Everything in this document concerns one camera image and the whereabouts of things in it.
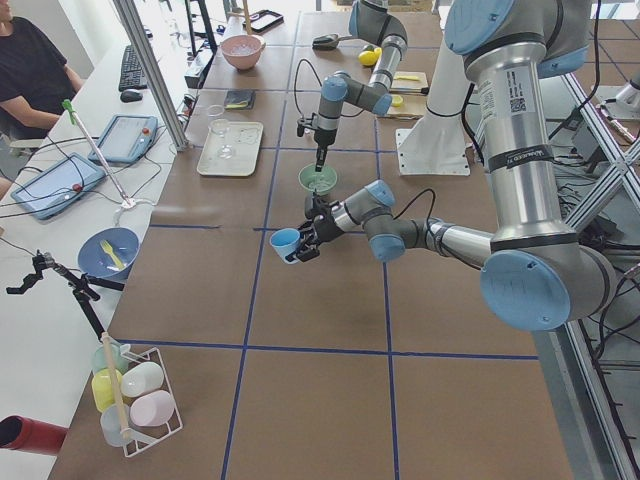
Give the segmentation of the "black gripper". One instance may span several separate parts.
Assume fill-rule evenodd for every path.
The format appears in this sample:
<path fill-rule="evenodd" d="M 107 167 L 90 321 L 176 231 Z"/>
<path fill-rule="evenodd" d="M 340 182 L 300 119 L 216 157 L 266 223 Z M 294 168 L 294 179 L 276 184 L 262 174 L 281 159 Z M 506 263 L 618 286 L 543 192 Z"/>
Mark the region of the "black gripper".
<path fill-rule="evenodd" d="M 305 221 L 297 227 L 300 247 L 285 256 L 286 263 L 307 262 L 318 257 L 318 247 L 322 243 L 333 241 L 344 233 L 334 218 L 339 205 L 338 201 L 328 201 L 317 193 L 310 193 L 305 198 Z"/>
<path fill-rule="evenodd" d="M 325 117 L 313 113 L 310 117 L 297 119 L 296 134 L 302 137 L 306 131 L 314 132 L 314 141 L 317 144 L 315 172 L 321 172 L 326 161 L 328 147 L 333 145 L 338 130 L 338 119 Z"/>

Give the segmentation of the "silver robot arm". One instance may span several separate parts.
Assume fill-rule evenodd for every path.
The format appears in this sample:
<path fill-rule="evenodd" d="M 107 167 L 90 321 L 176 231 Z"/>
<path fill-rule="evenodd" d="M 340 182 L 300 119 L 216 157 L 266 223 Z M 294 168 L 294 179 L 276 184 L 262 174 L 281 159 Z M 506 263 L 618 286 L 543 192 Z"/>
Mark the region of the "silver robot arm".
<path fill-rule="evenodd" d="M 616 274 L 562 219 L 539 87 L 541 79 L 584 63 L 590 13 L 587 1 L 451 7 L 441 50 L 462 61 L 478 93 L 496 232 L 395 217 L 390 187 L 376 180 L 342 201 L 308 196 L 306 219 L 282 259 L 309 261 L 323 243 L 361 228 L 380 261 L 425 248 L 478 269 L 485 303 L 517 329 L 551 330 L 603 310 L 614 297 Z"/>
<path fill-rule="evenodd" d="M 408 35 L 403 24 L 388 13 L 386 1 L 355 1 L 349 20 L 349 33 L 380 49 L 369 82 L 364 84 L 344 71 L 337 71 L 322 82 L 318 111 L 298 120 L 298 132 L 314 132 L 317 144 L 315 170 L 320 172 L 327 151 L 335 142 L 345 103 L 384 116 L 392 104 L 389 93 L 400 61 L 405 56 Z"/>

